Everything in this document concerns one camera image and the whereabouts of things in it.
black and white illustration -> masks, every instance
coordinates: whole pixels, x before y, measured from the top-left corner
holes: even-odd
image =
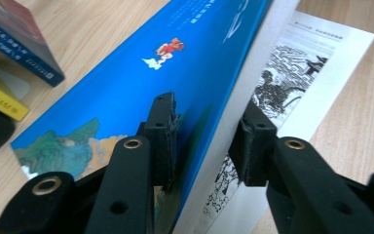
[[[318,77],[341,39],[297,21],[288,25],[251,98],[278,129]],[[215,180],[214,191],[208,195],[195,233],[208,231],[239,185],[233,162],[227,156]]]

yellow label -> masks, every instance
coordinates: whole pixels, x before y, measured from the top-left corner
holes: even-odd
[[[19,121],[25,117],[28,108],[0,91],[0,111]]]

wooden table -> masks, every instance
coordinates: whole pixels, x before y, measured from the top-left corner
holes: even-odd
[[[31,84],[30,107],[12,141],[168,0],[18,0],[31,10],[66,80],[51,88],[0,55],[0,67]],[[299,10],[374,33],[374,0],[302,0]],[[312,140],[336,172],[366,182],[374,172],[374,44]],[[0,214],[26,177],[9,144],[0,148]],[[255,229],[275,233],[268,214]]]

metal ring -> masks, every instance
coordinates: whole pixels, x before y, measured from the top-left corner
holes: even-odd
[[[52,183],[52,186],[50,187],[42,187],[44,183]],[[60,185],[62,184],[62,181],[58,176],[51,176],[51,177],[46,177],[43,178],[39,183],[35,184],[32,188],[32,193],[37,195],[37,196],[42,196],[46,194],[50,194],[57,190]]]
[[[124,142],[124,147],[127,148],[127,149],[135,149],[135,148],[138,148],[139,146],[141,146],[142,144],[142,141],[137,139],[137,138],[131,138],[129,140],[127,140],[126,142]]]
[[[304,149],[306,145],[297,139],[288,139],[284,144],[292,149]]]

book spine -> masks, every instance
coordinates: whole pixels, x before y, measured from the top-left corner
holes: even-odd
[[[13,97],[0,90],[0,112],[15,119],[22,120],[28,113],[28,108]]]
[[[63,74],[60,74],[49,66],[1,27],[0,51],[53,87],[57,86],[64,79]]]

